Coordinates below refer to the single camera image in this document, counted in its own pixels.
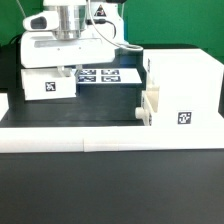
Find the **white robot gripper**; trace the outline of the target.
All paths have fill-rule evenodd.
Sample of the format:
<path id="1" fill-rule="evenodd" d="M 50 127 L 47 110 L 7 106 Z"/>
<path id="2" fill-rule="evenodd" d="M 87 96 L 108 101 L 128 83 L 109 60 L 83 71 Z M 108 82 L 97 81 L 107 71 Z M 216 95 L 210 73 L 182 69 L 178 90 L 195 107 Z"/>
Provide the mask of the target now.
<path id="1" fill-rule="evenodd" d="M 58 40 L 51 32 L 25 32 L 21 39 L 21 64 L 25 68 L 57 67 L 62 77 L 68 77 L 64 66 L 73 76 L 81 73 L 81 66 L 112 62 L 115 49 L 100 38 Z"/>

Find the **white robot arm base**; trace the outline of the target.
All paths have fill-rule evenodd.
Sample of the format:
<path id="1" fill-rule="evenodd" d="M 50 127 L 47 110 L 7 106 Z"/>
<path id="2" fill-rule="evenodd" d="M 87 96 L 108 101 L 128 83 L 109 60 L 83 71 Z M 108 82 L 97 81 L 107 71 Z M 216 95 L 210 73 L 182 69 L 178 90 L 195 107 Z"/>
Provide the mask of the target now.
<path id="1" fill-rule="evenodd" d="M 59 40 L 75 40 L 88 28 L 106 43 L 128 51 L 142 51 L 124 40 L 123 16 L 118 6 L 127 0 L 43 0 L 43 11 L 25 17 L 29 32 L 51 32 Z"/>

